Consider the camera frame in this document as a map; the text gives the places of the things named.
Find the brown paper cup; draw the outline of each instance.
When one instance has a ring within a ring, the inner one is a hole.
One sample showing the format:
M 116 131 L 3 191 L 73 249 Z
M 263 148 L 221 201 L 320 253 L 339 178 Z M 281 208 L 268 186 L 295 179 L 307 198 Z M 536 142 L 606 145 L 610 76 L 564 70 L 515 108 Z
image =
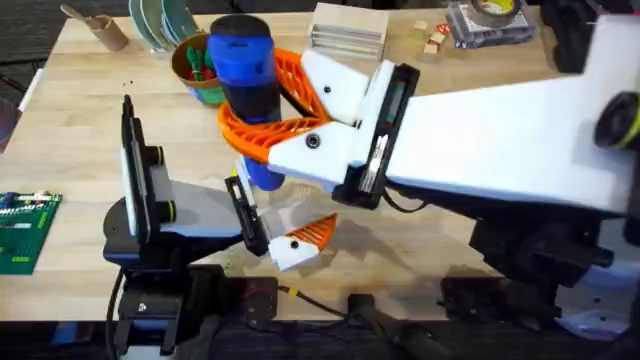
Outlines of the brown paper cup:
M 92 29 L 91 32 L 96 35 L 100 41 L 110 51 L 122 50 L 129 43 L 129 38 L 120 30 L 110 16 L 98 15 L 95 17 L 103 24 L 102 29 Z

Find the circuit board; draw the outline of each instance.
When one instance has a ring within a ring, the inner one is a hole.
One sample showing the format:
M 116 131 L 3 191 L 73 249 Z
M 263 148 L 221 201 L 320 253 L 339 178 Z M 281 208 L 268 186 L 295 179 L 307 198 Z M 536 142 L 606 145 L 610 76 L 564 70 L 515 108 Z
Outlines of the circuit board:
M 0 275 L 30 275 L 62 201 L 47 192 L 0 193 Z

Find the wooden table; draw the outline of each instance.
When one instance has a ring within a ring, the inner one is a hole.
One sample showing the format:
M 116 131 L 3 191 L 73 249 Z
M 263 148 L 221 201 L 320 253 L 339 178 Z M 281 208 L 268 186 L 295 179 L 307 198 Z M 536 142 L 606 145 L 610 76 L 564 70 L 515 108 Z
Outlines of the wooden table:
M 537 18 L 537 9 L 532 8 Z M 548 34 L 517 45 L 457 50 L 449 40 L 438 64 L 421 64 L 420 45 L 405 37 L 414 20 L 445 22 L 445 10 L 390 12 L 385 57 L 421 71 L 417 94 L 431 94 L 558 76 L 548 61 Z M 208 28 L 219 15 L 197 16 Z M 302 52 L 308 13 L 261 14 L 276 45 Z M 109 53 L 86 29 L 66 23 L 43 79 L 7 151 L 0 156 L 0 189 L 64 194 L 33 276 L 0 277 L 0 320 L 100 320 L 117 267 L 102 257 L 103 217 L 122 196 L 118 151 L 121 102 L 131 94 L 149 143 L 163 145 L 172 178 L 224 189 L 237 154 L 221 138 L 216 110 L 201 105 L 172 74 L 168 60 L 150 56 L 131 19 L 116 22 L 132 39 Z M 349 62 L 371 72 L 375 64 Z M 285 108 L 286 116 L 293 116 Z M 339 212 L 339 226 L 321 264 L 281 274 L 270 259 L 242 246 L 208 257 L 229 275 L 277 276 L 288 286 L 345 308 L 352 292 L 371 292 L 381 309 L 397 317 L 441 319 L 435 304 L 447 272 L 489 271 L 468 247 L 473 222 L 429 207 L 404 215 L 382 204 L 376 211 L 331 202 L 318 188 L 288 179 L 259 202 L 305 197 Z M 286 295 L 279 319 L 323 319 L 329 315 Z

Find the orange flexible gripper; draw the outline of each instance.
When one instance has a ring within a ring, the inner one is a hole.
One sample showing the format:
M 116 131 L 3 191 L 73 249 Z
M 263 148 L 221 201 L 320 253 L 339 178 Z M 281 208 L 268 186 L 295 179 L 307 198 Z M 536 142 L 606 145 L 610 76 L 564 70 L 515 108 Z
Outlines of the orange flexible gripper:
M 218 125 L 222 136 L 237 152 L 259 163 L 268 164 L 269 149 L 273 145 L 330 121 L 329 115 L 304 74 L 300 58 L 301 56 L 294 52 L 276 49 L 276 76 L 280 85 L 294 101 L 314 117 L 249 125 L 235 116 L 229 103 L 225 102 L 218 111 Z
M 296 238 L 300 241 L 314 244 L 322 251 L 333 235 L 338 222 L 338 214 L 333 213 L 323 219 L 313 222 L 298 230 L 287 234 L 288 237 Z

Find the plate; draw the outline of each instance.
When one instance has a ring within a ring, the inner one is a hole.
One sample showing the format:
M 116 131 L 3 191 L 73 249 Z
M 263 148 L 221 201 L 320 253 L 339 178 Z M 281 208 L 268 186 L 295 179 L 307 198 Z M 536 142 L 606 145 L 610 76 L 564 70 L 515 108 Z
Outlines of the plate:
M 176 35 L 171 30 L 171 27 L 169 26 L 169 21 L 167 20 L 167 17 L 164 16 L 164 14 L 162 14 L 162 33 L 167 38 L 167 40 L 169 40 L 169 42 L 172 43 L 174 46 L 178 46 L 180 44 L 180 41 L 177 39 Z
M 138 29 L 140 36 L 142 36 L 142 38 L 145 39 L 152 48 L 161 49 L 162 46 L 160 46 L 158 41 L 153 37 L 147 28 L 147 24 L 144 22 L 142 9 L 140 7 L 140 0 L 129 0 L 129 14 L 133 19 L 133 23 L 136 25 L 136 29 Z
M 172 50 L 174 46 L 162 33 L 162 0 L 141 0 L 140 9 L 147 29 L 158 44 L 166 50 Z
M 162 7 L 177 40 L 182 42 L 196 34 L 198 26 L 184 0 L 162 0 Z

